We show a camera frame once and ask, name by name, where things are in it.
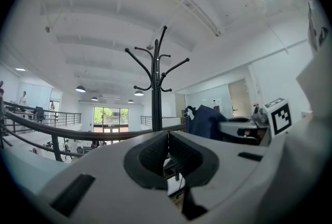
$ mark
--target white ceiling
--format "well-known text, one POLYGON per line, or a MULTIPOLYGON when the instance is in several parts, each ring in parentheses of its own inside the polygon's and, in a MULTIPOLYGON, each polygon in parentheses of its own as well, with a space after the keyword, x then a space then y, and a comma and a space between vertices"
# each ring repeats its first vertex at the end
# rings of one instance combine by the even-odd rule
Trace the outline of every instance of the white ceiling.
MULTIPOLYGON (((64 65, 59 62, 59 66, 87 89, 82 99, 88 100, 100 94, 127 97, 134 93, 134 85, 148 87, 146 73, 125 48, 150 68, 149 56, 134 47, 153 44, 164 25, 169 29, 161 54, 172 57, 162 59, 162 72, 203 48, 208 50, 209 45, 202 43, 269 16, 304 9, 306 0, 40 0, 38 7, 40 24, 51 28, 50 44, 63 53, 64 65)), ((178 70, 183 73, 185 65, 178 70)), ((183 82, 176 73, 168 78, 168 84, 183 82)), ((61 80, 52 81, 66 89, 61 80)))

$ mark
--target coat rack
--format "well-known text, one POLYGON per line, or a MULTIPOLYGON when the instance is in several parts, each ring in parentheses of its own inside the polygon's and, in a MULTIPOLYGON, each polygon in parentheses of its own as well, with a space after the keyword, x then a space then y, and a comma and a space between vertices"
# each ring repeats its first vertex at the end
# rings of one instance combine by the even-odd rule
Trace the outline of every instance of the coat rack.
POLYGON ((144 69, 144 71, 147 73, 149 79, 150 79, 150 86, 147 89, 140 88, 138 86, 134 86, 134 89, 147 91, 152 88, 152 131, 157 132, 162 130, 162 115, 161 115, 161 92, 172 92, 172 89, 164 90, 161 85, 165 77, 174 69, 179 67, 180 65, 183 65, 186 62, 189 62, 189 58, 183 60, 182 62, 178 63, 166 73, 162 73, 160 77, 160 58, 162 57, 171 57, 167 54, 162 54, 159 56, 160 46, 162 43, 162 40, 165 35, 165 31, 167 30, 167 27, 164 26, 164 29, 161 34, 160 41, 156 39, 155 41, 155 53, 154 55, 151 54, 148 50, 135 47, 135 50, 145 51, 147 52, 151 57, 151 73, 149 70, 140 62, 139 59, 128 49, 125 49, 125 52, 127 52, 133 59, 144 69))

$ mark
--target black slot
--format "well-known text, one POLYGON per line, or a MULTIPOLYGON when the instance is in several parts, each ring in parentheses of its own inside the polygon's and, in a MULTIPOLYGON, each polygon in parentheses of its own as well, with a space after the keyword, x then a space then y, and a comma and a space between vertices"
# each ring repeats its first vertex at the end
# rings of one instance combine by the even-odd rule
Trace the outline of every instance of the black slot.
POLYGON ((238 154, 239 157, 249 159, 249 160, 254 160, 254 161, 261 161, 263 156, 262 155, 257 155, 257 154, 252 154, 248 152, 241 152, 238 154))
POLYGON ((89 190, 94 180, 95 178, 91 175, 79 175, 51 203, 51 207, 62 215, 69 217, 89 190))

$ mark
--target window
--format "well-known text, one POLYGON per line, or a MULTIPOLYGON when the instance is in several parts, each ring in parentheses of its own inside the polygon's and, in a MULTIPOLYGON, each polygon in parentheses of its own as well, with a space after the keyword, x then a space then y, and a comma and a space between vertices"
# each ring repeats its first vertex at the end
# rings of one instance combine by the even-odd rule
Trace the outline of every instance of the window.
POLYGON ((95 107, 93 130, 101 133, 128 132, 129 109, 95 107))

